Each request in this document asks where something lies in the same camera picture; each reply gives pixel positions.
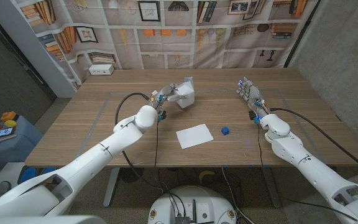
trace white box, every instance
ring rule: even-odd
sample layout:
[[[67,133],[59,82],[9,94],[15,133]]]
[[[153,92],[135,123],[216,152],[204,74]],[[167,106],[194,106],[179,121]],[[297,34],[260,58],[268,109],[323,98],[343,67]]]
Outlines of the white box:
[[[111,64],[92,65],[89,68],[91,75],[111,75],[114,67]]]

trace printed backdrop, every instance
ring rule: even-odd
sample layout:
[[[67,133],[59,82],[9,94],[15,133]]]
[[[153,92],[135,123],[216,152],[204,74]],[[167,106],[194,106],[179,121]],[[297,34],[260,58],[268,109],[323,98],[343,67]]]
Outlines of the printed backdrop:
[[[317,0],[11,0],[74,88],[115,69],[283,67]]]

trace concrete wall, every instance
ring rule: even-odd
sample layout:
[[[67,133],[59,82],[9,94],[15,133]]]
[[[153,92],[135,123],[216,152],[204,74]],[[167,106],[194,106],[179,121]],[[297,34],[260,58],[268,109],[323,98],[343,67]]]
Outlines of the concrete wall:
[[[52,63],[30,25],[8,0],[0,0],[0,24],[58,97],[73,97],[75,90]]]
[[[322,0],[289,67],[358,137],[358,1]]]

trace wooden table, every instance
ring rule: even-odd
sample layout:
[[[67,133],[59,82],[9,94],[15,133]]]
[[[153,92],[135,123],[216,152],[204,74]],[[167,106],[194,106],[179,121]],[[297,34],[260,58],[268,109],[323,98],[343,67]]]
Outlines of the wooden table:
[[[31,167],[61,167],[112,134],[119,102],[129,93],[147,95],[172,82],[181,84],[193,76],[195,103],[181,109],[176,103],[164,103],[167,118],[158,124],[158,167],[246,167],[260,166],[258,126],[249,120],[245,101],[235,92],[243,76],[261,90],[271,108],[287,108],[300,113],[326,131],[358,158],[358,140],[336,117],[295,69],[193,69],[193,70],[120,70],[111,76],[89,77],[67,104],[44,137],[28,156]],[[145,104],[140,96],[129,98],[119,120],[136,114]],[[284,111],[275,113],[299,136],[307,150],[331,166],[354,165],[333,143],[301,118]],[[206,124],[213,141],[181,149],[176,131]],[[230,134],[223,136],[227,126]],[[260,132],[265,165],[289,166],[272,151]],[[153,167],[156,150],[156,125],[131,148],[127,155],[136,167]],[[109,167],[128,167],[122,155]]]

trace blue cube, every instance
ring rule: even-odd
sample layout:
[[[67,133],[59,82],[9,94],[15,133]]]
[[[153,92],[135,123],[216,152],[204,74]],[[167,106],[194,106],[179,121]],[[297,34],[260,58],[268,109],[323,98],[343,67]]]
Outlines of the blue cube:
[[[229,132],[230,132],[229,128],[227,128],[227,127],[222,128],[223,135],[227,135],[227,134],[229,134]]]

